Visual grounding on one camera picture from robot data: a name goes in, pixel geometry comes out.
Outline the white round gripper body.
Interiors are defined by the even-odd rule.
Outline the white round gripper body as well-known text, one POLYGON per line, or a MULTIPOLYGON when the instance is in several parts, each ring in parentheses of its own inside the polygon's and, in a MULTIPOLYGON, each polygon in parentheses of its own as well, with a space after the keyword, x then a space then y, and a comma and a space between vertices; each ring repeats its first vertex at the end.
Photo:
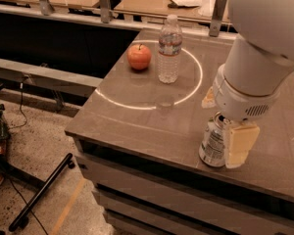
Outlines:
POLYGON ((280 91, 268 96, 245 95, 234 89, 224 76, 225 65, 217 71, 213 94, 221 114, 230 120, 245 121, 263 118, 277 101, 280 91))

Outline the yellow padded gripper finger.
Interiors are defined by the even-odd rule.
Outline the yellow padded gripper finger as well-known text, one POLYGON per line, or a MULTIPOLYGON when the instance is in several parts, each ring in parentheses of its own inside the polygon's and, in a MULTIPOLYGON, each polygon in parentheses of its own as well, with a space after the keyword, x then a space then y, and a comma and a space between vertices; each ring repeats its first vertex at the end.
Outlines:
POLYGON ((206 93, 206 96, 202 100, 202 107, 204 109, 213 108, 216 105, 213 87, 210 87, 206 93))
POLYGON ((237 168, 245 164, 259 133, 260 128, 254 121, 227 120, 224 123, 222 135, 227 168, 237 168))

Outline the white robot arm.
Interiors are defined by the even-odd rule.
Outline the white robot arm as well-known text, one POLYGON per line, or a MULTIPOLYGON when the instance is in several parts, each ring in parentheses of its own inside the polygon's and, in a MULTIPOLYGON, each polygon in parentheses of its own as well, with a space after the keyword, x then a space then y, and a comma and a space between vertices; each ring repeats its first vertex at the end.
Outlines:
POLYGON ((219 110, 199 148, 209 166, 243 165, 265 116, 294 71, 294 0, 229 0, 237 36, 202 104, 219 110))

